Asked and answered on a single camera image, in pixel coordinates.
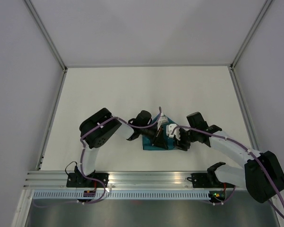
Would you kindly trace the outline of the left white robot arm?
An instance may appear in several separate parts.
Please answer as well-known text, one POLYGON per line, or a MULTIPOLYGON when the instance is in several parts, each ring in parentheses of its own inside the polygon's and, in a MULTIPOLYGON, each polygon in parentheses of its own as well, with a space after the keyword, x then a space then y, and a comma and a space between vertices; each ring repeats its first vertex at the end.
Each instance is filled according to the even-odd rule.
POLYGON ((142 146, 153 146, 168 150, 168 140, 165 126, 169 118, 161 109, 152 119, 151 113, 142 110, 129 121, 113 116, 107 108, 102 108, 86 119, 79 127, 80 142, 83 145, 80 162, 76 162, 73 173, 66 173, 68 188, 104 188, 108 183, 108 173, 97 173, 95 167, 99 149, 115 134, 121 134, 127 141, 133 141, 142 136, 147 140, 142 146))

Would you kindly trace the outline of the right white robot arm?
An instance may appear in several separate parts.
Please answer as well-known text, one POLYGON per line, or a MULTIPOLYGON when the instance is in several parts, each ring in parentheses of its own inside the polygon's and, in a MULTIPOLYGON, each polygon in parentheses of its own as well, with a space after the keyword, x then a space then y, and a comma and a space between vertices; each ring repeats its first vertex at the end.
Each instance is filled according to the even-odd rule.
POLYGON ((209 126, 200 112, 188 115, 189 126, 172 124, 167 134, 174 146, 187 151, 191 143, 199 142, 233 160, 239 167, 218 162, 207 168, 206 180, 211 187, 223 184, 248 191, 253 199, 264 203, 284 190, 284 172, 276 155, 248 148, 230 137, 217 125, 209 126))

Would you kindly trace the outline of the teal cloth napkin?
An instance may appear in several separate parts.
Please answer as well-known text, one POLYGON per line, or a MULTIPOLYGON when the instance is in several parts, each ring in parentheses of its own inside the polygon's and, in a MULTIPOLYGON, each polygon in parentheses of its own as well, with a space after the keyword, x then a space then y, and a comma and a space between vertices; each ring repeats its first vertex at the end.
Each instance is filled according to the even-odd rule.
MULTIPOLYGON (((168 124, 164 124, 160 127, 161 134, 163 134, 165 139, 168 141, 168 146, 169 146, 168 150, 176 150, 176 148, 174 147, 174 139, 168 138, 166 135, 166 126, 175 122, 173 122, 170 118, 168 119, 169 119, 168 124)), ((142 147, 143 150, 164 150, 156 146, 152 146, 152 142, 145 136, 142 136, 142 147)))

